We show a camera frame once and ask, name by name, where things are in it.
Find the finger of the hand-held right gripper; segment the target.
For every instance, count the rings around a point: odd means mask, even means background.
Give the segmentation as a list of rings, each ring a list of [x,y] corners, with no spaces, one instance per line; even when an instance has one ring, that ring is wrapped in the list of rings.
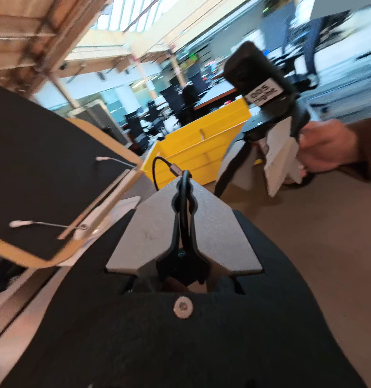
[[[241,168],[252,149],[251,143],[246,140],[233,140],[225,153],[215,182],[214,195],[221,196],[234,175]]]
[[[265,159],[266,143],[236,142],[231,151],[234,157],[230,163],[233,172],[230,182],[236,187],[250,191],[254,181],[254,166],[258,159]]]

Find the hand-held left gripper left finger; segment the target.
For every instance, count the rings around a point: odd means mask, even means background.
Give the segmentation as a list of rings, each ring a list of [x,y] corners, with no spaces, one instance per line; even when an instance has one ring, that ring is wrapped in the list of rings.
[[[160,277],[157,262],[179,245],[175,210],[181,177],[175,178],[139,205],[106,264],[109,273]]]

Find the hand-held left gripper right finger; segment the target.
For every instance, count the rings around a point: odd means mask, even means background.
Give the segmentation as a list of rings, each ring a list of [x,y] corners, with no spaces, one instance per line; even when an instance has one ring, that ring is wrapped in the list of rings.
[[[200,284],[263,271],[231,207],[189,177],[185,177],[185,252]]]

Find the person's right forearm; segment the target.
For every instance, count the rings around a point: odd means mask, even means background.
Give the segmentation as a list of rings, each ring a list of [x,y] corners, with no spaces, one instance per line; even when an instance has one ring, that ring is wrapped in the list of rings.
[[[359,158],[357,162],[340,166],[338,170],[356,179],[371,182],[371,118],[349,123],[346,126],[357,135]]]

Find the person's right hand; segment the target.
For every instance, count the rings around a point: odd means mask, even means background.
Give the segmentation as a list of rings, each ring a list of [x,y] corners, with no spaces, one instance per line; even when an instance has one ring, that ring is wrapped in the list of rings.
[[[301,177],[361,161],[358,136],[340,121],[310,121],[299,137]]]

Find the yellow plastic bin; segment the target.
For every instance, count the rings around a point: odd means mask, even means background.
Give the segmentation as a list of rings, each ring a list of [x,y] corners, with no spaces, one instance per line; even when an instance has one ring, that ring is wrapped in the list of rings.
[[[202,186],[214,182],[227,148],[250,117],[247,101],[237,99],[155,142],[142,171],[153,180],[153,159],[160,156],[182,170],[189,170]]]

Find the wooden office table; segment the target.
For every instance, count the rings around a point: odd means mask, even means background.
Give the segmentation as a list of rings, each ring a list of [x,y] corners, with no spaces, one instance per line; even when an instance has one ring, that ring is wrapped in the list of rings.
[[[220,83],[214,85],[202,98],[195,104],[193,110],[197,111],[202,108],[206,108],[214,105],[220,100],[233,95],[238,94],[238,90],[227,80],[221,80]]]

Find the black office chair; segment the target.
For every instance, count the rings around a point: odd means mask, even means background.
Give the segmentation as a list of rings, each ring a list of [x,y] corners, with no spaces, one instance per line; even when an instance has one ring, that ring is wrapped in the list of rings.
[[[149,148],[149,136],[143,130],[137,112],[125,114],[125,120],[129,128],[128,136],[133,145],[141,151],[147,150]]]
[[[200,118],[200,113],[194,109],[200,100],[198,91],[193,83],[186,85],[182,90],[184,104],[180,111],[179,120],[182,126],[192,123]]]

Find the white-tipped metal pin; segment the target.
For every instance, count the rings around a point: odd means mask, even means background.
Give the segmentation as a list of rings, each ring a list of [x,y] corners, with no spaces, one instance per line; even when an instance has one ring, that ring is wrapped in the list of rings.
[[[96,161],[100,162],[100,161],[114,161],[114,162],[118,162],[122,165],[125,165],[131,169],[133,168],[136,168],[136,165],[135,164],[132,164],[132,163],[129,163],[129,162],[125,162],[123,160],[120,160],[120,159],[116,159],[116,158],[110,158],[110,157],[102,157],[102,156],[98,156],[96,157]]]
[[[54,224],[54,223],[48,223],[43,221],[32,221],[32,220],[14,220],[9,223],[10,228],[19,228],[23,226],[30,226],[30,225],[42,225],[42,226],[50,226],[50,227],[58,227],[62,229],[72,229],[72,230],[87,230],[88,226],[86,224],[82,224],[80,226],[72,227],[72,226],[66,226],[61,224]]]

